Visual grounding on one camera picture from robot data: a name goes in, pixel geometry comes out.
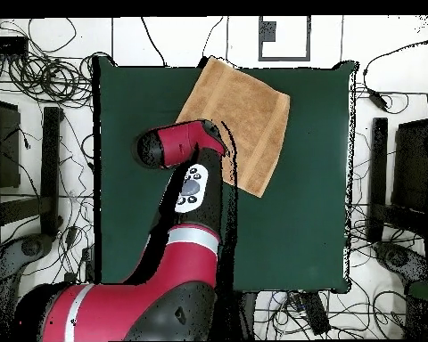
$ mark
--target power cord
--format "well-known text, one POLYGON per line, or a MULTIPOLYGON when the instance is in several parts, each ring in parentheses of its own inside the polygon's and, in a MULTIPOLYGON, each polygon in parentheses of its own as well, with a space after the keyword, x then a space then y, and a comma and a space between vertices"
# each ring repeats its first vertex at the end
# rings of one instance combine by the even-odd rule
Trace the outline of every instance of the power cord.
POLYGON ((159 51, 159 49, 157 48, 155 43, 152 41, 151 35, 149 34, 149 30, 147 29, 147 25, 144 22, 144 17, 141 17, 141 22, 143 23, 144 30, 146 31, 147 37, 149 38, 149 41, 151 42, 152 47, 154 48, 154 50, 157 52, 157 54, 161 58, 161 62, 163 63, 163 67, 168 67, 168 64, 165 62, 165 59, 163 59, 163 55, 161 54, 161 52, 159 51))

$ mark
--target black stand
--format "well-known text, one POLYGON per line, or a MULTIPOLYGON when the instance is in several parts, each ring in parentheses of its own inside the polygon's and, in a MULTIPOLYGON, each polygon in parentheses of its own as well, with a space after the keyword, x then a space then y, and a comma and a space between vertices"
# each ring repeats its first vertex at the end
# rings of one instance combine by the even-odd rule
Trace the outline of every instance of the black stand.
POLYGON ((59 146, 63 110, 46 107, 43 119, 40 197, 0 203, 0 226, 40 215, 41 233, 55 238, 59 216, 59 146))

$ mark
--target black electrical plug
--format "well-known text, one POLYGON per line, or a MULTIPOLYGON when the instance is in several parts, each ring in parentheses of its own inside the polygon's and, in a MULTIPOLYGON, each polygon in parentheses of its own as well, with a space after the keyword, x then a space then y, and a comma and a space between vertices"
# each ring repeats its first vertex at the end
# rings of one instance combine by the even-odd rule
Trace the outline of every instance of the black electrical plug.
POLYGON ((76 274, 75 273, 65 273, 63 280, 68 282, 68 283, 74 283, 74 282, 76 282, 76 274))
POLYGON ((77 236, 78 236, 78 228, 70 227, 67 233, 67 237, 65 238, 65 243, 67 244, 67 250, 71 249, 77 236))
POLYGON ((387 102, 382 98, 380 94, 372 89, 367 89, 369 94, 369 100, 377 106, 380 110, 387 111, 387 102))
POLYGON ((90 260, 90 248, 84 248, 82 249, 82 257, 81 261, 88 261, 90 260))

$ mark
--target control buttons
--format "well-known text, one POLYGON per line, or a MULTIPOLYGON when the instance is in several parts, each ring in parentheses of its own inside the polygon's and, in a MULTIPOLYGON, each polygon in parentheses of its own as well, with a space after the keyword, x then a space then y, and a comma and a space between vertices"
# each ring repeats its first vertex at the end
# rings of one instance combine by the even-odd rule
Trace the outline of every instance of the control buttons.
POLYGON ((200 191, 200 184, 194 180, 188 180, 182 187, 181 195, 194 195, 198 191, 200 191))
POLYGON ((208 169, 201 164, 187 168, 175 207, 177 213, 185 214, 202 205, 209 175, 208 169))

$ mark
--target white floor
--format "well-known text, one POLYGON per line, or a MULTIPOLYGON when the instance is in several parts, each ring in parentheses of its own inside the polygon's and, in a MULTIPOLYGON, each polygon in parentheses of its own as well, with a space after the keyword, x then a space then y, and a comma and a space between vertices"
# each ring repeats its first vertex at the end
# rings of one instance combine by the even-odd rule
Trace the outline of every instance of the white floor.
MULTIPOLYGON (((203 47, 211 28, 221 19, 218 17, 207 18, 150 18, 146 19, 149 33, 153 42, 159 48, 162 56, 169 66, 196 66, 202 57, 203 47)), ((61 50, 48 53, 52 56, 64 57, 78 66, 80 59, 95 52, 110 54, 121 66, 158 66, 161 65, 161 57, 155 52, 145 33, 143 23, 139 18, 121 19, 70 19, 76 28, 76 36, 61 50)), ((267 17, 265 20, 276 20, 276 44, 277 47, 267 47, 270 54, 273 49, 282 55, 289 56, 298 50, 304 38, 304 30, 295 32, 297 20, 292 17, 267 17)), ((15 35, 17 27, 21 27, 25 34, 29 33, 29 20, 1 20, 1 35, 15 35)), ((222 21, 212 31, 209 42, 205 48, 205 55, 228 58, 235 65, 247 68, 253 67, 317 67, 331 68, 340 60, 353 60, 360 63, 357 81, 363 82, 363 70, 376 56, 391 52, 404 45, 428 39, 428 18, 421 16, 313 16, 311 31, 311 59, 308 62, 258 62, 258 29, 259 17, 224 16, 222 21)), ((73 36, 74 31, 66 19, 33 20, 30 25, 30 33, 34 42, 42 50, 52 51, 65 45, 73 36)), ((0 100, 17 104, 21 112, 21 129, 27 133, 27 139, 31 148, 26 150, 21 138, 21 164, 28 170, 30 177, 39 188, 40 159, 41 159, 41 121, 42 116, 37 102, 25 94, 9 92, 16 90, 4 72, 0 80, 0 100)), ((394 132, 400 123, 411 120, 427 118, 428 106, 425 93, 428 93, 428 45, 419 45, 402 52, 384 56, 374 61, 368 68, 367 85, 377 91, 391 93, 408 93, 408 107, 400 114, 386 114, 378 110, 368 99, 357 101, 357 135, 355 141, 354 165, 369 159, 368 145, 370 139, 370 126, 374 117, 387 117, 389 119, 389 143, 388 151, 394 151, 394 132)), ((390 94, 393 105, 391 111, 400 111, 405 103, 403 94, 390 94)), ((61 176, 63 184, 60 188, 60 212, 71 225, 85 227, 86 233, 80 237, 79 244, 70 252, 71 267, 76 271, 81 256, 81 249, 86 245, 92 245, 95 241, 91 226, 93 221, 93 200, 88 198, 93 192, 93 175, 86 165, 79 143, 92 133, 92 113, 88 107, 81 109, 66 109, 68 122, 62 123, 61 145, 61 176), (84 217, 78 216, 82 210, 84 217)), ((93 153, 93 140, 88 139, 85 145, 86 153, 93 153)), ((394 155, 389 155, 389 182, 392 180, 392 167, 394 155)), ((364 176, 361 181, 354 182, 354 203, 364 204, 367 198, 367 170, 368 164, 362 164, 355 169, 356 177, 364 176)), ((32 196, 29 179, 21 172, 21 187, 19 189, 5 189, 0 191, 0 200, 16 200, 21 196, 32 196)), ((391 186, 387 191, 390 199, 391 186)), ((353 220, 361 219, 362 215, 355 212, 353 220)), ((8 238, 15 228, 23 222, 8 224, 0 229, 0 241, 8 238)), ((38 231, 38 220, 22 226, 15 236, 38 231)), ((384 238, 390 237, 393 230, 386 230, 384 238)), ((401 238, 409 239, 413 235, 404 234, 401 238)), ((364 241, 358 241, 353 248, 365 245, 364 241)), ((424 253, 422 243, 416 242, 413 247, 419 253, 424 253)), ((396 275, 388 273, 380 267, 373 257, 370 248, 362 248, 359 252, 353 252, 350 257, 350 277, 354 280, 352 289, 348 294, 335 295, 322 293, 326 310, 330 316, 330 323, 339 329, 348 330, 349 333, 332 330, 329 338, 384 338, 377 329, 374 321, 372 306, 373 297, 385 290, 394 290, 402 293, 403 288, 396 275)), ((59 252, 54 248, 49 256, 31 264, 26 269, 26 276, 21 282, 20 295, 24 295, 34 286, 43 282, 61 281, 65 269, 70 267, 65 262, 64 268, 58 261, 59 252)), ((282 308, 283 295, 273 295, 270 292, 262 292, 256 304, 256 324, 254 326, 257 339, 320 339, 314 337, 311 330, 307 334, 294 332, 294 330, 307 330, 309 327, 303 320, 298 320, 298 315, 293 313, 293 319, 283 311, 275 320, 275 327, 267 326, 267 321, 273 312, 282 308)), ((402 299, 392 294, 384 294, 375 305, 378 311, 384 312, 388 320, 379 315, 379 325, 384 334, 389 338, 400 338, 402 335, 396 316, 404 319, 406 305, 402 299)))

